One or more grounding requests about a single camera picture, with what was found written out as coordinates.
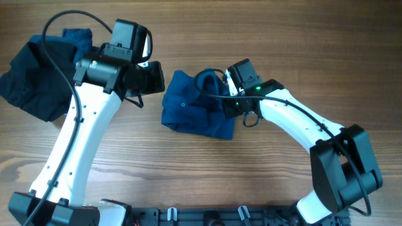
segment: black wire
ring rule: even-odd
[[[243,117],[243,126],[244,126],[244,127],[248,127],[248,128],[257,126],[257,125],[259,124],[259,117],[257,117],[257,120],[256,120],[256,122],[255,122],[253,125],[247,125],[247,124],[246,124],[246,121],[247,121],[248,115],[249,115],[248,112],[244,113],[244,117]]]
[[[340,150],[340,152],[346,157],[346,159],[348,160],[348,162],[350,163],[350,165],[352,166],[353,172],[356,176],[357,182],[359,183],[360,186],[360,190],[362,192],[363,195],[363,199],[364,202],[366,203],[366,208],[367,208],[367,213],[363,212],[362,210],[350,206],[349,208],[352,210],[355,210],[356,212],[360,213],[363,216],[370,216],[371,215],[371,204],[370,204],[370,200],[369,197],[367,195],[367,191],[366,188],[363,184],[362,178],[360,177],[360,173],[358,172],[356,165],[354,164],[352,158],[350,157],[349,153],[346,151],[345,147],[343,147],[343,145],[341,145],[341,143],[335,138],[335,136],[327,129],[327,127],[325,126],[324,123],[321,123],[320,121],[318,121],[316,118],[314,118],[314,116],[312,116],[310,113],[308,113],[305,109],[302,109],[301,107],[297,106],[296,104],[289,102],[288,100],[282,100],[279,98],[275,98],[275,97],[259,97],[259,96],[223,96],[223,95],[214,95],[214,94],[210,94],[204,90],[202,90],[199,86],[198,86],[198,78],[201,74],[205,73],[205,72],[220,72],[223,75],[225,75],[225,72],[223,72],[222,70],[219,69],[214,69],[214,68],[210,68],[210,69],[205,69],[202,70],[201,72],[199,72],[195,78],[194,78],[194,84],[195,84],[195,88],[202,94],[205,95],[207,97],[212,97],[212,98],[220,98],[220,99],[258,99],[258,100],[274,100],[277,102],[281,102],[284,103],[286,105],[290,105],[292,107],[294,107],[295,109],[299,110],[301,113],[305,114],[307,117],[309,117],[314,123],[316,123],[318,126],[320,126],[320,128],[325,131],[331,138],[332,141],[335,143],[335,145],[337,146],[337,148]]]
[[[48,198],[50,192],[52,191],[53,187],[55,186],[55,183],[57,181],[57,178],[60,175],[60,172],[62,170],[62,168],[64,167],[64,164],[67,160],[68,154],[70,154],[71,151],[71,147],[75,141],[75,138],[77,137],[77,133],[78,133],[78,129],[80,126],[80,121],[81,121],[81,101],[80,101],[80,97],[78,96],[77,91],[75,90],[75,88],[71,85],[71,83],[68,81],[67,76],[63,73],[63,71],[60,69],[60,67],[56,64],[56,62],[54,61],[54,59],[49,55],[48,52],[48,48],[46,47],[46,31],[48,29],[48,27],[50,26],[50,24],[57,18],[66,15],[66,14],[72,14],[72,13],[77,13],[77,14],[83,14],[86,16],[89,16],[93,19],[95,19],[96,21],[98,21],[101,25],[103,25],[110,33],[112,33],[112,30],[110,29],[110,27],[108,27],[108,25],[106,25],[103,21],[101,21],[99,18],[97,18],[96,16],[84,12],[84,11],[79,11],[79,10],[68,10],[68,11],[64,11],[61,13],[58,13],[56,15],[54,15],[52,18],[49,19],[49,21],[46,23],[45,27],[43,28],[42,31],[42,49],[45,52],[46,56],[49,58],[49,61],[52,63],[52,65],[56,68],[56,70],[60,73],[60,75],[63,77],[64,81],[67,83],[68,87],[70,88],[70,90],[72,91],[73,97],[74,97],[74,101],[75,101],[75,109],[76,109],[76,118],[75,118],[75,124],[74,124],[74,129],[73,132],[71,134],[71,138],[67,144],[67,148],[62,156],[62,159],[60,160],[59,165],[57,166],[57,169],[55,171],[55,174],[52,177],[52,180],[50,181],[48,188],[46,189],[45,194],[42,196],[42,199],[39,201],[39,203],[37,204],[37,206],[35,207],[35,209],[32,211],[31,215],[26,219],[24,226],[28,226],[31,221],[36,217],[36,214],[38,213],[38,211],[40,210],[41,206],[44,204],[44,202],[46,201],[46,199]]]
[[[127,98],[127,97],[125,97],[124,100],[134,104],[135,106],[137,106],[139,108],[144,107],[144,102],[143,102],[143,99],[141,97],[141,94],[138,95],[138,102],[136,102],[135,100],[131,100],[131,99]]]

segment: dark blue cloth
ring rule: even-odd
[[[8,103],[43,120],[54,121],[68,111],[71,90],[34,35],[0,77],[0,95]],[[75,62],[91,51],[90,29],[64,29],[62,37],[46,37],[48,52],[73,85]]]
[[[30,42],[38,43],[42,35],[34,35]],[[92,32],[90,29],[63,29],[62,36],[46,36],[47,41],[61,41],[74,45],[77,48],[73,62],[81,60],[92,48]]]
[[[202,74],[198,86],[211,94],[229,94],[229,89],[214,72]],[[194,78],[183,71],[175,71],[162,106],[161,123],[170,129],[233,139],[235,118],[226,119],[222,101],[201,95],[194,86]]]

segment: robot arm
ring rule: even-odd
[[[324,122],[334,135],[338,135],[341,132],[340,129],[343,128],[340,124],[330,122],[304,106],[286,89],[275,90],[266,96],[288,100],[299,107],[302,107],[314,116],[314,118],[318,119],[320,122]],[[309,154],[310,148],[315,146],[315,143],[318,140],[326,141],[330,139],[330,136],[325,131],[321,130],[316,123],[309,119],[305,114],[302,114],[299,110],[296,110],[289,105],[278,103],[274,100],[261,100],[259,107],[262,116],[267,121],[276,124],[286,131],[291,137],[298,141]],[[322,204],[314,190],[305,198],[301,199],[296,207],[306,223],[318,222],[332,213],[324,206],[324,204]]]
[[[103,134],[123,99],[142,107],[141,96],[164,91],[165,83],[160,63],[148,62],[152,36],[145,27],[118,19],[105,48],[104,53],[89,53],[77,62],[73,80],[82,117],[54,187],[47,195],[77,121],[74,96],[53,151],[30,192],[11,197],[9,211],[21,225],[29,223],[34,209],[39,211],[29,225],[122,225],[131,211],[131,207],[107,200],[84,206],[87,178]],[[139,103],[127,97],[138,97]]]
[[[336,214],[363,197],[357,175],[352,170],[355,164],[367,194],[379,189],[383,179],[374,157],[367,133],[358,125],[344,128],[319,116],[297,101],[288,90],[275,80],[262,82],[253,65],[245,59],[227,69],[225,81],[233,97],[253,96],[280,99],[229,99],[223,102],[227,117],[255,112],[259,118],[273,122],[298,141],[310,154],[313,188],[296,205],[298,214],[305,223],[316,223]],[[323,131],[305,113],[310,114],[331,132],[347,150],[353,163],[341,164],[340,151],[330,135]]]

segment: wooden table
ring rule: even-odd
[[[265,79],[280,81],[331,121],[369,133],[384,186],[371,194],[372,217],[353,225],[402,224],[402,7],[393,1],[138,1],[3,4],[0,72],[46,21],[66,9],[136,21],[153,33],[152,60],[166,86],[175,70],[195,75],[250,58]],[[85,16],[57,19],[91,28],[94,45],[109,33]],[[233,141],[171,131],[161,125],[163,94],[138,109],[124,102],[99,146],[87,202],[110,198],[134,207],[288,205],[312,189],[310,159],[280,128],[236,122]],[[0,100],[0,225],[14,191],[28,191],[56,141],[63,119],[44,123]],[[364,208],[363,202],[357,204]]]

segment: navy shirt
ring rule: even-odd
[[[229,94],[229,89],[214,72],[200,75],[198,86],[211,94]],[[222,101],[201,95],[194,86],[194,78],[183,71],[175,71],[162,105],[161,123],[170,129],[233,139],[235,118],[226,119]]]
[[[41,35],[34,35],[10,62],[11,69],[0,77],[0,95],[8,103],[47,122],[68,111],[71,90],[41,47]],[[73,85],[75,62],[92,46],[89,29],[64,29],[63,36],[47,36],[49,54]]]

